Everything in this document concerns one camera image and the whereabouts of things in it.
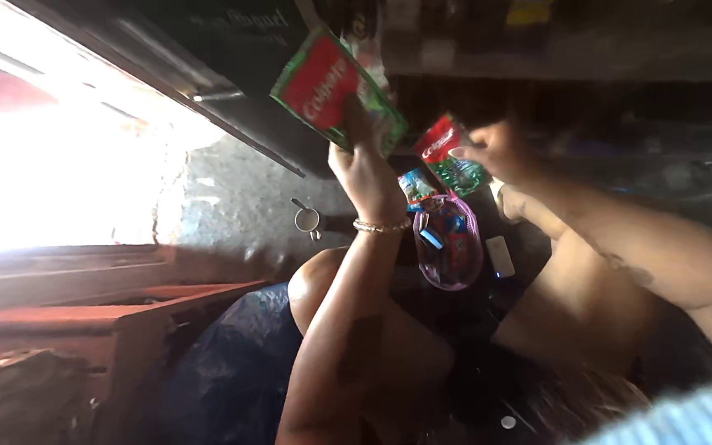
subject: leg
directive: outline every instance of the leg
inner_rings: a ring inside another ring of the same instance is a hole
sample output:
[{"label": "leg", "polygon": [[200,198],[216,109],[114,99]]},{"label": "leg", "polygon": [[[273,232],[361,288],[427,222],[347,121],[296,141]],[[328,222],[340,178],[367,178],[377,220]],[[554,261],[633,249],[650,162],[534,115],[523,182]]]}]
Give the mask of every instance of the leg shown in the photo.
[{"label": "leg", "polygon": [[502,188],[505,213],[552,239],[546,266],[502,321],[494,341],[548,364],[588,363],[627,373],[655,329],[663,302],[614,270],[539,201]]},{"label": "leg", "polygon": [[[328,292],[347,247],[323,250],[307,261],[288,283],[290,311],[306,334]],[[383,363],[379,388],[368,396],[363,416],[381,441],[403,443],[430,426],[440,409],[442,383],[452,368],[454,352],[439,336],[403,311],[390,298],[384,311]]]}]

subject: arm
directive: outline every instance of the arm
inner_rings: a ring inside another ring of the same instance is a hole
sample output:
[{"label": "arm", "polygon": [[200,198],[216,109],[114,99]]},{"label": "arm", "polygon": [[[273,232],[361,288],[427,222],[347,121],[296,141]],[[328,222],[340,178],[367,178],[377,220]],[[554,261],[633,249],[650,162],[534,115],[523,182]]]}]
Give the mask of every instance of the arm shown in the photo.
[{"label": "arm", "polygon": [[[350,97],[354,154],[331,145],[328,164],[359,218],[389,226],[406,217],[395,172],[372,145],[369,118]],[[358,408],[375,384],[389,285],[400,233],[359,233],[342,260],[298,351],[276,443],[358,443]]]},{"label": "arm", "polygon": [[487,146],[466,148],[466,157],[538,199],[638,285],[686,310],[712,341],[711,229],[545,173],[507,124],[471,136]]},{"label": "arm", "polygon": [[[348,249],[293,364],[277,443],[358,441],[356,409],[380,356],[400,238],[360,233]],[[319,439],[299,440],[311,436]]]}]

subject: woman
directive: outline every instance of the woman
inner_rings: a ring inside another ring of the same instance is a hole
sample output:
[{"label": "woman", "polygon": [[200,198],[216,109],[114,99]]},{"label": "woman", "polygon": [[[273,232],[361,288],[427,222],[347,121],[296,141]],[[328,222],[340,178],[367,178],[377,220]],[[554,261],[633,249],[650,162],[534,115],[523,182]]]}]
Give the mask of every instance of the woman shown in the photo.
[{"label": "woman", "polygon": [[[354,154],[332,146],[329,165],[359,220],[381,231],[321,252],[290,281],[304,341],[277,443],[413,443],[436,430],[440,414],[475,418],[485,406],[480,415],[502,427],[491,434],[579,439],[646,404],[624,377],[660,298],[712,341],[712,231],[549,174],[509,125],[497,124],[471,133],[484,147],[451,154],[504,181],[501,211],[548,234],[552,254],[500,324],[498,346],[485,347],[482,359],[473,348],[456,353],[389,298],[406,201],[363,110],[352,100],[346,109]],[[459,386],[472,393],[453,396]],[[525,441],[518,437],[506,440]]]}]

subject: bracelet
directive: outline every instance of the bracelet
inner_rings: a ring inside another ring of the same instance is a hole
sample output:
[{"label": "bracelet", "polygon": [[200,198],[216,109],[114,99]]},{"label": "bracelet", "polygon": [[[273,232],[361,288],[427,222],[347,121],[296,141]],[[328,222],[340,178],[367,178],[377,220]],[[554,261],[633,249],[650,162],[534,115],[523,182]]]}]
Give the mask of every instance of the bracelet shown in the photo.
[{"label": "bracelet", "polygon": [[398,224],[392,224],[389,226],[378,226],[376,224],[370,224],[369,222],[361,221],[361,219],[354,220],[354,228],[360,232],[373,233],[378,232],[379,234],[386,234],[390,232],[402,232],[403,230],[411,227],[413,223],[409,218],[405,218],[405,221]]}]

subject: snack packet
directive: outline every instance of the snack packet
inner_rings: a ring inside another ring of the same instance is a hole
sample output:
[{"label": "snack packet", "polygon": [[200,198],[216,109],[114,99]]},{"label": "snack packet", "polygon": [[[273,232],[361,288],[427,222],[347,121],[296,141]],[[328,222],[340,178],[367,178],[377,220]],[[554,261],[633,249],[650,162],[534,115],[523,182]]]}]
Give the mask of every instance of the snack packet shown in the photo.
[{"label": "snack packet", "polygon": [[347,150],[342,103],[357,94],[370,115],[376,147],[388,156],[408,128],[405,118],[326,28],[311,31],[285,66],[271,97],[323,137]]},{"label": "snack packet", "polygon": [[447,187],[464,197],[480,186],[485,168],[479,163],[450,156],[450,150],[473,144],[466,132],[449,114],[441,116],[414,145],[414,152],[433,170]]},{"label": "snack packet", "polygon": [[438,195],[436,189],[427,182],[421,169],[413,169],[403,176],[397,177],[397,182],[400,183],[400,188],[406,195],[408,211],[422,211],[422,206],[419,203]]}]

